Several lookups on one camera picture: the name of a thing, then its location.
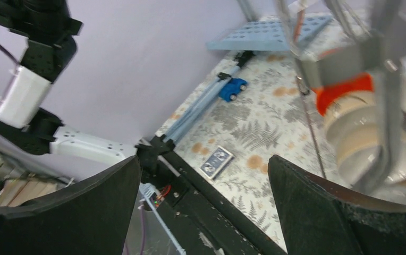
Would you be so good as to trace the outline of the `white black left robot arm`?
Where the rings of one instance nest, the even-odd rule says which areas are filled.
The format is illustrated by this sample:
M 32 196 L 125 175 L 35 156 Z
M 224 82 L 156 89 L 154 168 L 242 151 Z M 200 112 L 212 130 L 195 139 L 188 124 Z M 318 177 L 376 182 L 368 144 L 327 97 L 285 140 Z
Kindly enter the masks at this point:
M 0 100 L 0 136 L 31 155 L 69 155 L 108 165 L 136 153 L 131 144 L 83 133 L 41 108 L 77 52 L 74 36 L 82 23 L 71 17 L 66 1 L 0 1 L 0 26 L 27 39 Z

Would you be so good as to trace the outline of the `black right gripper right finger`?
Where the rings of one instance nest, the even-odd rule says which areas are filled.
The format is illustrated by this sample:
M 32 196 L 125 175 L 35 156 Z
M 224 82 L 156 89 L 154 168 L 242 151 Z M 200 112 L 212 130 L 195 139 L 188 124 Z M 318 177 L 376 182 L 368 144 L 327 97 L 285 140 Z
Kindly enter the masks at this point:
M 268 176 L 288 254 L 406 255 L 406 205 L 352 191 L 278 155 Z

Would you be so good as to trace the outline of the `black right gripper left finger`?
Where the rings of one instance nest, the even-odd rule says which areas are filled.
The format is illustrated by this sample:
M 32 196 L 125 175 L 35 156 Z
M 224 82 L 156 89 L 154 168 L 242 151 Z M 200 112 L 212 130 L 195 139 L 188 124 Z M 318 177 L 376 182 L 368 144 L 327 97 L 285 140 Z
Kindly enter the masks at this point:
M 0 254 L 121 254 L 137 200 L 136 156 L 16 207 L 0 207 Z

